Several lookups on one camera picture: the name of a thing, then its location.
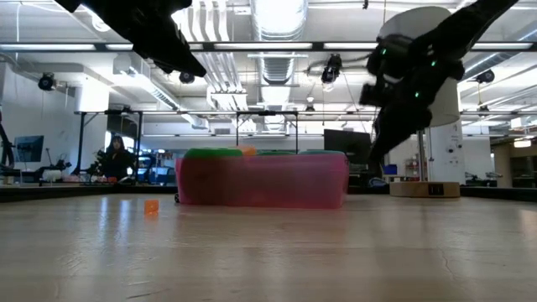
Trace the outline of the metal lamp pole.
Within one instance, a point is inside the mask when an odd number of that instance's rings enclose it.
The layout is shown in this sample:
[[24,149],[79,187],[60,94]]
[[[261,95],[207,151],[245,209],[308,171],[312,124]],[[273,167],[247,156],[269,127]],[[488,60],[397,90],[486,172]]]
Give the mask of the metal lamp pole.
[[427,181],[424,136],[425,136],[424,130],[419,130],[416,133],[417,148],[418,148],[417,162],[418,162],[418,174],[419,174],[420,181]]

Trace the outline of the black monitor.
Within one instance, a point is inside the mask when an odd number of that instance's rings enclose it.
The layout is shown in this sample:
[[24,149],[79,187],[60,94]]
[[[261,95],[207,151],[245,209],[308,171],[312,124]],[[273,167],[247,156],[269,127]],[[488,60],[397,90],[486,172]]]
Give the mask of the black monitor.
[[344,153],[351,164],[366,164],[371,149],[368,133],[325,129],[324,149]]

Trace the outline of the person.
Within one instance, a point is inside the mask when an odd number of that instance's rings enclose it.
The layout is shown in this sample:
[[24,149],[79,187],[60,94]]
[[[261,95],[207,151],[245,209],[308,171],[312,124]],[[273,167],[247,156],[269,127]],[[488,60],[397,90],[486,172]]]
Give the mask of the person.
[[103,158],[103,175],[119,182],[130,175],[129,169],[134,171],[134,168],[134,157],[126,149],[123,138],[113,136]]

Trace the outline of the white cylindrical cup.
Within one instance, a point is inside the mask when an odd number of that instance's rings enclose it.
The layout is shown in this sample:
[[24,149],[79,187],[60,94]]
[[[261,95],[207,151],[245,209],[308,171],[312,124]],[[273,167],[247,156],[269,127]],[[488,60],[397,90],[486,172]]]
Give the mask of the white cylindrical cup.
[[[408,38],[417,38],[436,28],[444,19],[451,16],[447,8],[425,6],[412,8],[395,14],[382,26],[378,35],[402,34]],[[460,118],[459,93],[457,82],[449,79],[443,84],[430,106],[432,120],[431,128],[454,123]]]

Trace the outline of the silver ventilation duct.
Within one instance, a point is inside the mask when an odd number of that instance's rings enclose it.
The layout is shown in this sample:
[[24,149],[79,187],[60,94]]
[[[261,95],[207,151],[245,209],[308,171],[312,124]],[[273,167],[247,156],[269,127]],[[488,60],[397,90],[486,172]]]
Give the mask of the silver ventilation duct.
[[[304,33],[308,0],[249,0],[256,41],[298,41]],[[262,79],[268,85],[285,85],[294,74],[294,58],[262,58]]]

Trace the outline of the pink translucent plastic tray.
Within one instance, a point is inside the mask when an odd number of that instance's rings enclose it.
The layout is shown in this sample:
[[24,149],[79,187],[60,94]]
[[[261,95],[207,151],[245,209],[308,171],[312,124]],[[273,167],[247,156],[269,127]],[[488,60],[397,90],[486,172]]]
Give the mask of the pink translucent plastic tray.
[[341,153],[184,157],[179,200],[193,206],[338,209],[348,188]]

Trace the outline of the monitor with blue screen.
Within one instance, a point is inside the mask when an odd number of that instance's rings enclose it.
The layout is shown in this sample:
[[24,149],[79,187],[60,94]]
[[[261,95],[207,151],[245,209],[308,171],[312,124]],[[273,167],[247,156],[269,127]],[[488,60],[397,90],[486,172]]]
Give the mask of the monitor with blue screen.
[[43,148],[43,135],[16,137],[13,143],[15,161],[18,163],[40,163]]

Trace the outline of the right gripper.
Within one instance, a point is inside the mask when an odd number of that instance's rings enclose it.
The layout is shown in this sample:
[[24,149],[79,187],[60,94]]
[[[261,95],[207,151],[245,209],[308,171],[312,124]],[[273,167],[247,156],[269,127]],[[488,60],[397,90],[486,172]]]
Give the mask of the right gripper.
[[364,86],[364,103],[379,110],[369,159],[380,163],[412,134],[430,126],[430,106],[446,80],[465,74],[465,43],[459,37],[403,35],[378,38],[368,57],[373,84]]

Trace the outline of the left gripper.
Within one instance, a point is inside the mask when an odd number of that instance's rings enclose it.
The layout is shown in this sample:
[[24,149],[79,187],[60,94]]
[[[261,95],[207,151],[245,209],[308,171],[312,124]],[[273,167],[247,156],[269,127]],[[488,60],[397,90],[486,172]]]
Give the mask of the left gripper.
[[189,45],[171,18],[157,18],[133,30],[133,48],[165,72],[173,70],[204,77],[206,68],[189,51]]

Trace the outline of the black background rig frame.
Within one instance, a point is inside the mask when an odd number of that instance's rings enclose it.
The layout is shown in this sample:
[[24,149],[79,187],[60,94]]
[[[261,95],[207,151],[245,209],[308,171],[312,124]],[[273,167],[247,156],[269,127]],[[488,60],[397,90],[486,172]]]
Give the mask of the black background rig frame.
[[236,122],[239,122],[241,115],[252,115],[260,117],[272,117],[272,116],[294,116],[295,121],[292,122],[292,125],[295,127],[295,152],[299,152],[299,112],[298,111],[274,111],[274,110],[262,110],[262,111],[236,111],[234,113]]
[[126,117],[129,115],[137,115],[138,120],[135,122],[136,124],[136,136],[134,139],[134,164],[135,168],[133,171],[133,177],[134,177],[134,183],[137,183],[138,181],[138,170],[140,168],[140,160],[138,158],[139,152],[141,150],[141,137],[143,133],[143,118],[144,113],[139,110],[132,110],[129,108],[124,107],[123,109],[107,109],[105,111],[94,111],[94,112],[86,112],[86,111],[75,111],[75,115],[79,115],[80,118],[80,126],[79,126],[79,137],[78,137],[78,146],[77,146],[77,158],[76,158],[76,166],[74,170],[72,171],[72,174],[79,175],[82,172],[81,164],[82,164],[82,157],[83,157],[83,150],[84,150],[84,137],[85,137],[85,127],[89,125],[96,117],[100,116],[119,116],[119,117]]

